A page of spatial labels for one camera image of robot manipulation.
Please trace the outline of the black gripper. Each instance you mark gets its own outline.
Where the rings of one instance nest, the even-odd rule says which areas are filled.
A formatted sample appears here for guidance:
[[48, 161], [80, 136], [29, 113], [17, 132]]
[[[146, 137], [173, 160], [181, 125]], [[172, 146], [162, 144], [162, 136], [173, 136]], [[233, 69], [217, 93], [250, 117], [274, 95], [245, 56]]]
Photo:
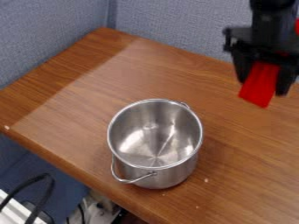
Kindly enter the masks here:
[[299, 0], [248, 0], [249, 26], [222, 30], [224, 51], [230, 53], [237, 81], [244, 83], [254, 60], [277, 63], [274, 95], [285, 96], [299, 76]]

